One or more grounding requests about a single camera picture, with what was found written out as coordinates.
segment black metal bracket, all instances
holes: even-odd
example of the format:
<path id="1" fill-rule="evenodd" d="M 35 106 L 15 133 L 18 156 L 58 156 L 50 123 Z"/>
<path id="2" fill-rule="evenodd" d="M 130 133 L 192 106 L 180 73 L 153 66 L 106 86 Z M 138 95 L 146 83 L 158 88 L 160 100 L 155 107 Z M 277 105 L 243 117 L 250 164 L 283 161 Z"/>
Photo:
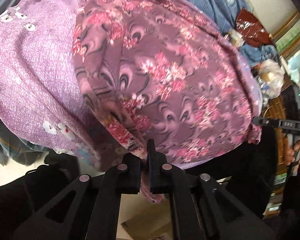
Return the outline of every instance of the black metal bracket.
<path id="1" fill-rule="evenodd" d="M 150 189 L 169 194 L 175 240 L 275 239 L 272 230 L 208 174 L 167 163 L 148 141 Z M 121 194 L 137 194 L 140 159 L 131 153 L 104 175 L 81 175 L 26 220 L 13 240 L 115 240 Z"/>
<path id="2" fill-rule="evenodd" d="M 284 133 L 300 135 L 300 121 L 254 117 L 252 122 L 259 126 L 283 129 Z"/>

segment purple floral cloth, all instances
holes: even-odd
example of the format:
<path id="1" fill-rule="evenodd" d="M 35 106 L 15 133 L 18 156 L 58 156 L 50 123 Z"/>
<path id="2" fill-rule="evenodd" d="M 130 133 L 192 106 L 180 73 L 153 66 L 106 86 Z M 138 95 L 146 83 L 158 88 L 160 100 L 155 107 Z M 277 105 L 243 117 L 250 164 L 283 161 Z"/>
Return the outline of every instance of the purple floral cloth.
<path id="1" fill-rule="evenodd" d="M 0 119 L 100 171 L 145 159 L 149 138 L 182 168 L 257 142 L 260 94 L 185 0 L 21 0 L 0 16 Z"/>
<path id="2" fill-rule="evenodd" d="M 153 138 L 178 165 L 258 141 L 259 87 L 211 19 L 185 0 L 82 4 L 73 42 L 79 87 L 125 149 L 145 160 Z"/>

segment pink flower print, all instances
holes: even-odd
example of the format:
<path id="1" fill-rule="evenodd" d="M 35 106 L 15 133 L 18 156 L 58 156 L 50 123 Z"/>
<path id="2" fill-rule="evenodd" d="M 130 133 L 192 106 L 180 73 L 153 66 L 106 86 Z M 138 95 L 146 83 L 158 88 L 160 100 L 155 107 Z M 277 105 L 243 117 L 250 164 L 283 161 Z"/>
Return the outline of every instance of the pink flower print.
<path id="1" fill-rule="evenodd" d="M 154 68 L 154 63 L 147 59 L 146 62 L 141 63 L 140 67 L 143 70 L 143 73 L 151 73 Z"/>
<path id="2" fill-rule="evenodd" d="M 161 99 L 164 101 L 164 100 L 166 100 L 168 98 L 171 90 L 172 90 L 171 87 L 159 83 L 159 84 L 157 84 L 156 93 L 157 93 L 157 95 L 160 95 Z"/>
<path id="3" fill-rule="evenodd" d="M 74 44 L 73 44 L 73 47 L 72 47 L 72 53 L 73 53 L 73 56 L 74 54 L 79 54 L 81 51 L 81 42 L 79 39 L 76 39 L 74 41 Z"/>
<path id="4" fill-rule="evenodd" d="M 106 12 L 97 12 L 90 16 L 87 20 L 88 24 L 102 24 L 108 21 L 109 17 Z"/>
<path id="5" fill-rule="evenodd" d="M 211 47 L 214 51 L 219 52 L 221 50 L 221 46 L 217 42 L 213 42 Z"/>
<path id="6" fill-rule="evenodd" d="M 207 107 L 206 112 L 208 112 L 208 116 L 210 120 L 214 121 L 220 117 L 220 110 L 216 107 Z"/>
<path id="7" fill-rule="evenodd" d="M 238 109 L 239 114 L 246 115 L 246 114 L 250 113 L 251 112 L 250 105 L 247 102 L 246 98 L 241 98 L 241 102 L 242 102 L 242 104 L 240 105 L 240 107 Z"/>
<path id="8" fill-rule="evenodd" d="M 170 74 L 173 79 L 185 79 L 186 71 L 183 67 L 179 66 L 176 62 L 174 62 L 170 68 Z"/>
<path id="9" fill-rule="evenodd" d="M 233 92 L 235 92 L 234 87 L 224 87 L 221 91 L 221 96 L 225 97 L 225 96 L 231 95 Z"/>
<path id="10" fill-rule="evenodd" d="M 153 3 L 149 2 L 149 1 L 142 1 L 140 3 L 140 7 L 146 9 L 147 11 L 150 11 L 152 6 L 153 6 Z"/>
<path id="11" fill-rule="evenodd" d="M 217 84 L 220 84 L 222 89 L 233 85 L 233 77 L 232 77 L 231 73 L 227 73 L 227 75 L 226 75 L 219 70 L 216 71 L 214 81 Z"/>
<path id="12" fill-rule="evenodd" d="M 121 24 L 114 22 L 111 24 L 110 27 L 111 37 L 110 43 L 113 44 L 113 41 L 117 40 L 118 38 L 122 37 L 124 34 L 124 30 Z"/>
<path id="13" fill-rule="evenodd" d="M 74 37 L 74 38 L 78 38 L 78 36 L 81 34 L 81 32 L 82 32 L 81 27 L 78 25 L 78 26 L 74 29 L 73 37 Z"/>
<path id="14" fill-rule="evenodd" d="M 157 53 L 154 57 L 155 57 L 155 60 L 157 61 L 158 65 L 160 65 L 160 66 L 166 65 L 169 63 L 163 52 Z"/>
<path id="15" fill-rule="evenodd" d="M 144 98 L 142 95 L 132 94 L 131 99 L 124 101 L 120 99 L 122 106 L 127 110 L 130 116 L 134 116 L 136 114 L 136 109 L 140 109 L 145 105 Z"/>
<path id="16" fill-rule="evenodd" d="M 107 3 L 108 2 L 108 0 L 99 0 L 99 1 L 101 1 L 103 3 Z"/>
<path id="17" fill-rule="evenodd" d="M 113 119 L 107 125 L 109 133 L 123 146 L 130 145 L 131 134 L 117 120 Z"/>
<path id="18" fill-rule="evenodd" d="M 140 4 L 139 1 L 128 1 L 125 5 L 124 5 L 124 9 L 126 11 L 132 11 L 134 8 L 138 7 L 138 5 Z"/>
<path id="19" fill-rule="evenodd" d="M 150 119 L 146 115 L 135 115 L 132 120 L 136 125 L 136 128 L 140 131 L 147 130 L 151 125 Z"/>
<path id="20" fill-rule="evenodd" d="M 201 15 L 196 15 L 195 20 L 197 21 L 198 25 L 207 25 L 207 21 L 203 19 L 203 17 Z"/>
<path id="21" fill-rule="evenodd" d="M 123 45 L 127 48 L 127 49 L 131 49 L 134 48 L 136 46 L 138 42 L 138 39 L 129 39 L 127 36 L 125 36 L 123 38 Z"/>
<path id="22" fill-rule="evenodd" d="M 189 46 L 188 43 L 185 43 L 179 47 L 179 54 L 183 56 L 192 54 L 192 48 Z"/>
<path id="23" fill-rule="evenodd" d="M 183 80 L 177 79 L 172 81 L 169 86 L 171 87 L 171 91 L 180 92 L 185 88 L 186 84 Z"/>
<path id="24" fill-rule="evenodd" d="M 181 12 L 180 12 L 180 15 L 181 15 L 183 18 L 188 18 L 188 17 L 189 17 L 189 10 L 187 10 L 187 9 L 182 9 Z"/>
<path id="25" fill-rule="evenodd" d="M 181 28 L 180 33 L 186 40 L 193 40 L 195 38 L 194 30 L 191 30 L 189 28 Z"/>
<path id="26" fill-rule="evenodd" d="M 208 103 L 208 99 L 205 96 L 202 96 L 199 99 L 196 99 L 195 101 L 198 104 L 199 108 L 205 107 Z"/>
<path id="27" fill-rule="evenodd" d="M 178 150 L 177 156 L 182 158 L 185 162 L 190 162 L 198 156 L 198 152 L 194 150 L 189 150 L 188 148 L 182 148 Z"/>
<path id="28" fill-rule="evenodd" d="M 151 73 L 156 80 L 162 82 L 168 77 L 167 69 L 163 65 L 156 65 L 153 68 L 149 68 L 149 73 Z"/>
<path id="29" fill-rule="evenodd" d="M 195 114 L 195 120 L 198 124 L 198 127 L 202 130 L 205 130 L 209 127 L 212 127 L 211 118 L 206 114 L 206 111 L 200 110 Z"/>

